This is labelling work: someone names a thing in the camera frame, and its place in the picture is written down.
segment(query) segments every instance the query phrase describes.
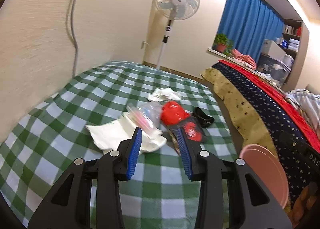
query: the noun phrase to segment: white napkin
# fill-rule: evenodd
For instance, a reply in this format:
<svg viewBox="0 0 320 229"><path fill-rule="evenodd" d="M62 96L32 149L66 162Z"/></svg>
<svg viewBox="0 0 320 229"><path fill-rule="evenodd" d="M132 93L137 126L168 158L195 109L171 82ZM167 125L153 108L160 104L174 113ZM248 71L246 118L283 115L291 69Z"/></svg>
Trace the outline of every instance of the white napkin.
<svg viewBox="0 0 320 229"><path fill-rule="evenodd" d="M171 88L157 88L152 94L148 95L149 101L180 101L181 94L171 90Z"/></svg>
<svg viewBox="0 0 320 229"><path fill-rule="evenodd" d="M103 151L103 154L111 150L116 150L121 141L131 139L136 128L134 122L129 118L129 113L125 112L118 119L103 125L86 125L94 144ZM140 153L153 152L166 144L167 139L161 136L162 131L156 130L150 137L142 131L142 143Z"/></svg>

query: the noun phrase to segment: fan pole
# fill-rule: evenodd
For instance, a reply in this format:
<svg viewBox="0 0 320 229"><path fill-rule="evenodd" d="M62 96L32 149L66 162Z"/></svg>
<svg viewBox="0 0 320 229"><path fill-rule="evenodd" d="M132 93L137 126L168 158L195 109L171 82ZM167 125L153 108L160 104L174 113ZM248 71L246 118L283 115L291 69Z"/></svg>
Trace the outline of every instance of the fan pole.
<svg viewBox="0 0 320 229"><path fill-rule="evenodd" d="M164 54L165 46L167 45L168 38L170 36L170 31L172 30L172 24L173 24L173 19L169 18L169 20L167 22L167 25L165 27L164 36L163 36L163 40L162 40L162 45L161 45L160 54L159 54L159 58L158 58L158 63L157 63L156 69L160 69L161 57Z"/></svg>

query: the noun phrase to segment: floor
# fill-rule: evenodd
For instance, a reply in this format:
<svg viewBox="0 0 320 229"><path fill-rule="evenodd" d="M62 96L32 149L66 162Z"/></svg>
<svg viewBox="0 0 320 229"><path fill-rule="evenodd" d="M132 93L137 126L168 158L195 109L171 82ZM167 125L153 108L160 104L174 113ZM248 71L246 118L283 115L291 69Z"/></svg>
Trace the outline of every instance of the floor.
<svg viewBox="0 0 320 229"><path fill-rule="evenodd" d="M155 67L155 65L149 64L148 62L143 62L143 64L146 65L146 66ZM236 152L239 154L241 149L242 149L242 144L243 144L243 141L244 141L243 137L238 132L238 130L234 127L234 125L232 124L232 121L230 119L230 114L228 112L228 109L224 105L223 101L213 91L213 84L211 84L210 82L208 82L206 80L203 80L203 79L200 79L200 78L188 75L188 74L184 74L184 73L172 70L172 69L168 69L168 68L165 68L165 67L161 67L160 69L165 71L165 72L168 72L168 73L176 74L176 75L181 76L181 77L185 77L185 78L189 78L191 80L195 80L195 81L203 84L204 86L206 86L206 87L208 87L210 89L210 91L212 92L214 98L216 99L216 101L218 103L218 106L220 107L221 112L222 112L222 114L223 114L223 116L224 116L224 118L226 120L226 123L228 125L229 130L230 130L230 134L231 134L233 143L234 143L235 148L236 148Z"/></svg>

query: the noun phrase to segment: fan motor hub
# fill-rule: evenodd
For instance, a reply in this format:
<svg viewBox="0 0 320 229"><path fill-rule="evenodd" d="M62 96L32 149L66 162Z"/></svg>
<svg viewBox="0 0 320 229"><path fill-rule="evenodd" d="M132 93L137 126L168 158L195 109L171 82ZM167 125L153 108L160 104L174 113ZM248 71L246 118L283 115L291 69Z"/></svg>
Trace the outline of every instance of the fan motor hub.
<svg viewBox="0 0 320 229"><path fill-rule="evenodd" d="M176 7L181 7L186 4L187 0L171 0L172 4Z"/></svg>

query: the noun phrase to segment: yellow fabric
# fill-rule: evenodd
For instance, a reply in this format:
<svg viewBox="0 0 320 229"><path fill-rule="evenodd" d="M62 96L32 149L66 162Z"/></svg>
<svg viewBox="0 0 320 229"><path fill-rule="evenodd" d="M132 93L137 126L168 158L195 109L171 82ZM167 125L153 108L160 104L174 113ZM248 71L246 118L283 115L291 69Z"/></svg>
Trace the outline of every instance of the yellow fabric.
<svg viewBox="0 0 320 229"><path fill-rule="evenodd" d="M223 100L233 125L244 139L242 147L248 144L259 144L279 158L263 120L238 89L217 69L206 69L202 76L213 84L214 92ZM284 210L289 212L290 209L290 200L288 200Z"/></svg>

